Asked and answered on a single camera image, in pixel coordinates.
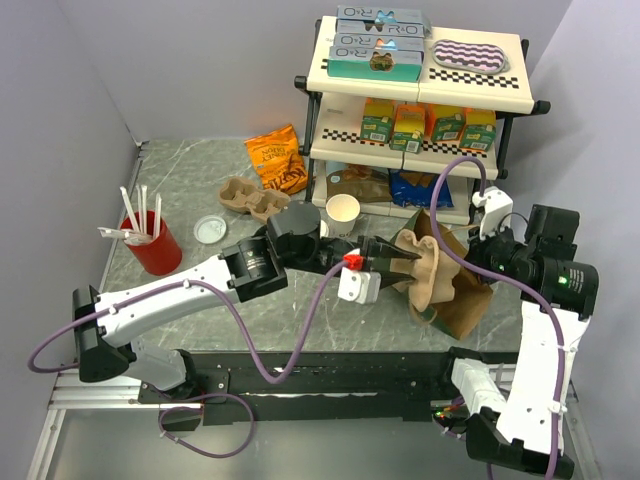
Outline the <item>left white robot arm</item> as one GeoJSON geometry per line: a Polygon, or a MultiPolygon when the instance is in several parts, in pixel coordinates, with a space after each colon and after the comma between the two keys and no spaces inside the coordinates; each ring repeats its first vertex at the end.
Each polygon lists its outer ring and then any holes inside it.
{"type": "Polygon", "coordinates": [[[372,303],[380,289],[409,278],[383,270],[383,263],[418,257],[379,236],[324,237],[319,210],[294,201],[253,236],[189,270],[119,292],[76,290],[75,314],[90,318],[74,330],[79,378],[97,383],[127,376],[174,401],[187,401],[201,388],[192,355],[147,344],[145,332],[209,308],[233,310],[281,290],[290,270],[320,274],[325,281],[339,277],[343,299],[372,303]]]}

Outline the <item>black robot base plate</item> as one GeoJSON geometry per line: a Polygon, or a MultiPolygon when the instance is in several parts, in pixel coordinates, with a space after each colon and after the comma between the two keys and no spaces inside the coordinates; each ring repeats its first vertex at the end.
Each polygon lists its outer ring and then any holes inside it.
{"type": "Polygon", "coordinates": [[[452,347],[446,352],[303,353],[281,384],[270,384],[247,352],[187,354],[187,383],[164,394],[152,384],[140,390],[144,404],[196,400],[183,412],[167,412],[169,432],[193,431],[197,425],[285,420],[432,418],[434,401],[459,392],[451,374],[457,359],[488,361],[488,355],[452,347]]]}

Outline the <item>white paper coffee cup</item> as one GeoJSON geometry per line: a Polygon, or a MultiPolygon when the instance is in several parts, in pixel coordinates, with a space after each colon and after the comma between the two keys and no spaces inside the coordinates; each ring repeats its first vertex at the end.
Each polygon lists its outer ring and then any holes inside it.
{"type": "Polygon", "coordinates": [[[320,237],[328,238],[330,236],[328,224],[324,221],[320,221],[320,237]]]}

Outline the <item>brown cardboard cup carrier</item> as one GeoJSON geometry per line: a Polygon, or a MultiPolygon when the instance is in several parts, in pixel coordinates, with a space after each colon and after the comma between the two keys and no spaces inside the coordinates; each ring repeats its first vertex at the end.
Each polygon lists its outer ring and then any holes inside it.
{"type": "Polygon", "coordinates": [[[401,281],[393,287],[408,295],[412,319],[420,325],[428,325],[437,315],[435,309],[430,307],[454,299],[453,280],[461,266],[439,247],[437,240],[432,236],[423,236],[418,240],[413,231],[402,229],[394,244],[419,256],[416,260],[393,259],[390,270],[412,277],[412,280],[401,281]]]}

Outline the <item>brown paper bag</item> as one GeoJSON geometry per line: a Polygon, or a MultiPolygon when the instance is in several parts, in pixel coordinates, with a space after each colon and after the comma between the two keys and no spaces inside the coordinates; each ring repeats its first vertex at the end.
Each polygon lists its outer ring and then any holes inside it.
{"type": "MultiPolygon", "coordinates": [[[[413,231],[418,240],[423,236],[435,238],[429,213],[425,209],[416,212],[402,229],[413,231]]],[[[393,243],[401,230],[392,239],[393,243]]],[[[456,340],[462,340],[469,335],[486,313],[493,291],[488,285],[481,283],[474,273],[463,267],[454,278],[453,285],[454,299],[438,305],[436,309],[446,326],[445,331],[440,331],[456,340]]]]}

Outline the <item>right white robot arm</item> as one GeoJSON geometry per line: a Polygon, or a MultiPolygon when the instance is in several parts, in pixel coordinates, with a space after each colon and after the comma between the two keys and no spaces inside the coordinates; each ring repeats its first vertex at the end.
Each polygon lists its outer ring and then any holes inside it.
{"type": "Polygon", "coordinates": [[[562,422],[579,343],[594,312],[597,269],[575,261],[576,211],[536,204],[523,241],[509,226],[512,205],[481,203],[466,266],[483,280],[521,291],[522,332],[511,389],[503,394],[489,366],[474,353],[455,355],[437,373],[438,390],[462,396],[468,409],[466,449],[474,459],[505,468],[570,479],[562,422]]]}

